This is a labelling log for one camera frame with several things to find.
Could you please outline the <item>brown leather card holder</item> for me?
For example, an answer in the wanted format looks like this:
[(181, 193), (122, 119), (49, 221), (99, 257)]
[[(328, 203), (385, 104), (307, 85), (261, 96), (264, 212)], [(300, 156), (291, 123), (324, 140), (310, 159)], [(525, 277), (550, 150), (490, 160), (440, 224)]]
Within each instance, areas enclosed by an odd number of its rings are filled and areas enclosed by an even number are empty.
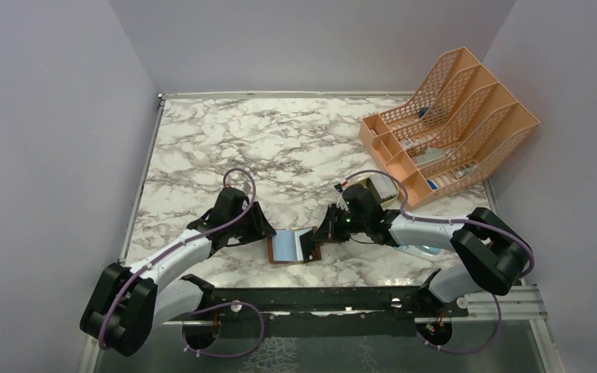
[(305, 264), (322, 259), (321, 243), (312, 241), (317, 227), (277, 230), (267, 238), (268, 262)]

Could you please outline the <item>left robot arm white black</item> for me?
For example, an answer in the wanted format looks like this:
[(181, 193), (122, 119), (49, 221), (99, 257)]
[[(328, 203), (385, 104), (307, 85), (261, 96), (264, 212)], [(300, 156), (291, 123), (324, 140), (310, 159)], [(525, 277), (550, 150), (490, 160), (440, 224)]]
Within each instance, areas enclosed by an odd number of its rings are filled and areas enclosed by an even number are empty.
[(248, 244), (275, 234), (257, 201), (226, 186), (214, 206), (162, 250), (130, 266), (107, 266), (79, 329), (100, 347), (131, 356), (164, 322), (183, 313), (203, 319), (212, 312), (214, 300), (206, 293), (208, 284), (182, 281), (186, 270), (225, 248), (231, 239)]

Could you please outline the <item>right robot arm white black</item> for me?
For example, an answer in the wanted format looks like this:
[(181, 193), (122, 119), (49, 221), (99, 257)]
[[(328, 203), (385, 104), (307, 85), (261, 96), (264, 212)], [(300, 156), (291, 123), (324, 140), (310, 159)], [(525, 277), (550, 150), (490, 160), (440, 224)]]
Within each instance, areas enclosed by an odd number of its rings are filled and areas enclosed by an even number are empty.
[(449, 303), (479, 291), (506, 295), (533, 266), (529, 246), (485, 207), (462, 218), (431, 218), (385, 209), (360, 184), (341, 195), (345, 206), (329, 205), (312, 242), (346, 242), (361, 233), (394, 249), (428, 246), (457, 254), (460, 265), (436, 270), (419, 287), (414, 302), (425, 315), (436, 316)]

